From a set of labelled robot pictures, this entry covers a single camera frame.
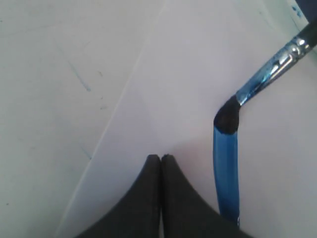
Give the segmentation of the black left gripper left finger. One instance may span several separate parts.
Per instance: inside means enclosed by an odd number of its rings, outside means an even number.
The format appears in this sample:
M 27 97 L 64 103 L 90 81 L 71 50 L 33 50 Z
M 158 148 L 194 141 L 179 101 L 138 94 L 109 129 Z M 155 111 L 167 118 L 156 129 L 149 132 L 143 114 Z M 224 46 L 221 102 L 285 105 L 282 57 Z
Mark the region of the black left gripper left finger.
M 127 193 L 106 215 L 78 237 L 158 238 L 160 166 L 160 158 L 149 155 Z

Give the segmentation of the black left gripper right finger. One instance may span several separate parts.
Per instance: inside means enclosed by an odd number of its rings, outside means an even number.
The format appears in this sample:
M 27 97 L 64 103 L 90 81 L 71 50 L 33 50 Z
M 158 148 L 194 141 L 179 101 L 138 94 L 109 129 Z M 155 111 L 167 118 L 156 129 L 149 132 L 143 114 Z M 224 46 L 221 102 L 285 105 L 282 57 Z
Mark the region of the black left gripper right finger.
M 172 155 L 161 159 L 161 208 L 166 238 L 249 238 L 194 190 Z

